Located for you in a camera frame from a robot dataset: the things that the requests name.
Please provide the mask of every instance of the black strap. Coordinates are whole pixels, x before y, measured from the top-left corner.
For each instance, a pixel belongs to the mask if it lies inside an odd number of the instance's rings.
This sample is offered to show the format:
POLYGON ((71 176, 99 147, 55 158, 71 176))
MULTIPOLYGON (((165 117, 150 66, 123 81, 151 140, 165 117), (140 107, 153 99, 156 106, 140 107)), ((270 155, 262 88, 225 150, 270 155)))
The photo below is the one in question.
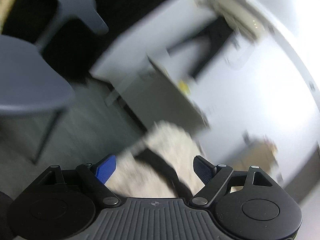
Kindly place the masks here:
POLYGON ((187 42, 205 37, 210 41, 210 49, 196 62, 195 66, 192 67, 189 75, 196 79, 204 68, 207 67, 209 61, 222 49, 223 45, 227 42, 229 37, 234 33, 226 22, 223 16, 219 16, 216 20, 210 23, 207 27, 199 31, 198 33, 190 34, 183 41, 169 47, 167 50, 171 53, 176 48, 186 44, 187 42))
POLYGON ((140 152, 135 159, 149 164, 160 176, 164 177, 168 181, 168 186, 176 192, 178 197, 184 198, 187 202, 193 197, 188 186, 179 180, 174 168, 150 149, 140 152))

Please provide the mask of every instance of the dark background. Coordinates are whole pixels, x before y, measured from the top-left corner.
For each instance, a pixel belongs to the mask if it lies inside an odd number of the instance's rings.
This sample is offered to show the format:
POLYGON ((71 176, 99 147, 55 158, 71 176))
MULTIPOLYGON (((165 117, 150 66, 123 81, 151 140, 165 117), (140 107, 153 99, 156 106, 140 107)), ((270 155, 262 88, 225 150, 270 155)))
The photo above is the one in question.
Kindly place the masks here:
MULTIPOLYGON (((165 0, 96 0, 109 32, 97 36, 80 20, 67 22, 43 51, 43 58, 69 81, 84 82, 88 70, 114 39, 165 0)), ((16 0, 3 34, 34 43, 57 9, 56 0, 16 0)))

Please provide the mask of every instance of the chair leg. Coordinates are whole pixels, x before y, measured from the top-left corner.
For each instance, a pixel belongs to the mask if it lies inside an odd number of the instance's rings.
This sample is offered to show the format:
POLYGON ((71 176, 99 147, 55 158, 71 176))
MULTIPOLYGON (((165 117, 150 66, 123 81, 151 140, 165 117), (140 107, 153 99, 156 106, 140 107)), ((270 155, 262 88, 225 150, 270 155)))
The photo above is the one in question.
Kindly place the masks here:
POLYGON ((58 121, 59 121, 59 118, 63 115, 63 113, 65 112, 65 109, 60 109, 58 111, 56 111, 54 113, 54 116, 53 118, 51 119, 48 127, 47 127, 47 130, 45 131, 43 137, 41 138, 41 142, 40 142, 40 145, 38 147, 38 150, 37 150, 37 153, 36 153, 36 157, 32 160, 33 164, 37 164, 40 157, 41 157, 41 154, 43 152, 43 149, 44 147, 46 146, 47 142, 48 142, 48 139, 50 138, 50 135, 52 134, 52 131, 53 129, 56 127, 58 121))

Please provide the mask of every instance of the yellow sticker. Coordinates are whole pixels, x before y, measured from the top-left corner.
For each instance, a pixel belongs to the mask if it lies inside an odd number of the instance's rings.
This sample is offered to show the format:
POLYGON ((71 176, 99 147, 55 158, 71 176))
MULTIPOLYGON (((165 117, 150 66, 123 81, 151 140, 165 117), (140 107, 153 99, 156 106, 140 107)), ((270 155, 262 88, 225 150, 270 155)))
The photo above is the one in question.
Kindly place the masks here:
POLYGON ((185 83, 183 80, 179 81, 178 87, 181 90, 181 92, 185 93, 186 95, 190 94, 190 89, 189 89, 187 83, 185 83))

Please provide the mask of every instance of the blue gripper pad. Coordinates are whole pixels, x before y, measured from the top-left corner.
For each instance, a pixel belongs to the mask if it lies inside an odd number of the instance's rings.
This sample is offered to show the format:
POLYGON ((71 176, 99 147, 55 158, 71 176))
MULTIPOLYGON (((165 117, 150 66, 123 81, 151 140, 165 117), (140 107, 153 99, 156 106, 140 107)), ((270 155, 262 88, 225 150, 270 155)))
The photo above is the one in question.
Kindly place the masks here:
POLYGON ((96 168, 95 175, 103 184, 107 182, 112 173, 116 170, 116 157, 111 155, 96 168))

